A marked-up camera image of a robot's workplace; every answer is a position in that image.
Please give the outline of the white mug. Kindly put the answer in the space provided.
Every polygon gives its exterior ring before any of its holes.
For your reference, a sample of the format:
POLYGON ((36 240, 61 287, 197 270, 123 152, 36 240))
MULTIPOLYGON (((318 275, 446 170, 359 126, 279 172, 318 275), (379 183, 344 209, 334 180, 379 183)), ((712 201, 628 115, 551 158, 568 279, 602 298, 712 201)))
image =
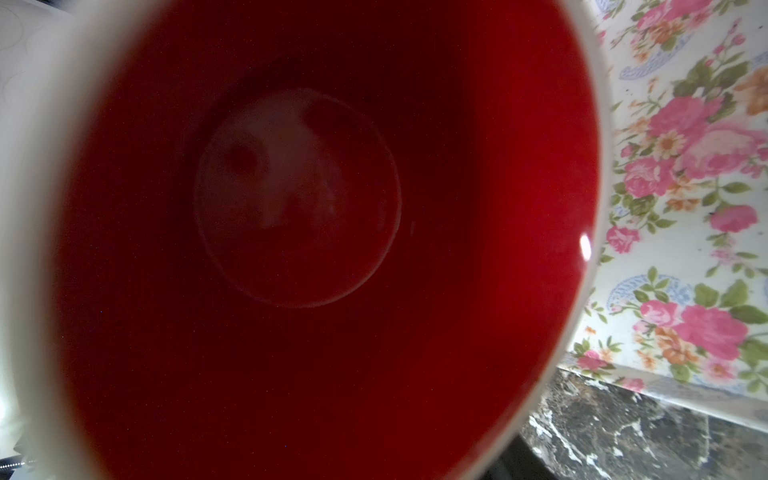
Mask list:
POLYGON ((3 348, 57 479, 479 479, 610 193, 576 1, 77 1, 1 136, 3 348))

